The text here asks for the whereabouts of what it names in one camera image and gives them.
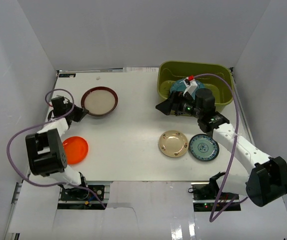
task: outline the beige plate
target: beige plate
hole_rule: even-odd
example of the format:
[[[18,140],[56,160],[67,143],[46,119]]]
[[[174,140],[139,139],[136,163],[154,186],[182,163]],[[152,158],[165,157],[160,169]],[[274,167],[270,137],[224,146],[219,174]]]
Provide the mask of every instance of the beige plate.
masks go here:
[[[159,138],[159,148],[169,157],[181,157],[188,150],[188,140],[180,131],[166,131]]]

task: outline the orange plate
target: orange plate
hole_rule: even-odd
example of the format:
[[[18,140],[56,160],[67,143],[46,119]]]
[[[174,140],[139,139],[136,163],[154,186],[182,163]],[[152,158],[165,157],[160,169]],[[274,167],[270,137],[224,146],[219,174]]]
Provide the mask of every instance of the orange plate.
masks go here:
[[[69,165],[80,163],[88,154],[88,143],[80,136],[69,137],[62,145]]]

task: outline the green bin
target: green bin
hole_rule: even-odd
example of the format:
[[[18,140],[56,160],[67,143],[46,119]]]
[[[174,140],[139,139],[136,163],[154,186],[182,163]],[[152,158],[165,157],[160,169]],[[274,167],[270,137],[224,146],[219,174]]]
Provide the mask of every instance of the green bin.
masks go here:
[[[224,66],[187,61],[166,61],[161,64],[158,73],[157,91],[160,96],[160,102],[169,97],[170,88],[177,80],[199,74],[218,75],[234,89],[231,72]],[[217,111],[222,111],[226,105],[232,102],[233,96],[230,90],[220,79],[215,76],[203,76],[197,80],[212,91]]]

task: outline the plate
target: plate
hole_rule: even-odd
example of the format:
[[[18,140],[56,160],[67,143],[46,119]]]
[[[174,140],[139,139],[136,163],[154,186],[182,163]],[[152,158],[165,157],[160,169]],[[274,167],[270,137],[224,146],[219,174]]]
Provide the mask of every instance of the plate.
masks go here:
[[[159,148],[168,157],[178,158],[187,152],[188,139],[180,131],[166,131],[159,138]]]
[[[212,137],[206,134],[197,134],[189,142],[192,155],[204,162],[214,160],[219,154],[219,145]]]
[[[117,93],[106,86],[91,88],[81,98],[81,106],[92,116],[105,116],[111,113],[117,104]]]
[[[72,136],[62,143],[69,165],[78,164],[88,154],[88,143],[80,136]]]

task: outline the white backdrop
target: white backdrop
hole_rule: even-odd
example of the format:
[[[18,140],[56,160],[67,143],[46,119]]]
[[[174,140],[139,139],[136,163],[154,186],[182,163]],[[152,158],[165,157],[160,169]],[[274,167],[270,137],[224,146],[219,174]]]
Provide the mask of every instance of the white backdrop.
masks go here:
[[[287,161],[287,1],[270,2],[235,80],[255,143]],[[283,199],[287,208],[287,195]]]
[[[6,229],[16,181],[6,144],[19,130],[45,119],[44,94],[55,81],[55,70],[17,0],[0,0],[0,240]],[[18,167],[28,167],[25,137],[12,146]]]
[[[18,0],[56,70],[233,67],[269,0]]]

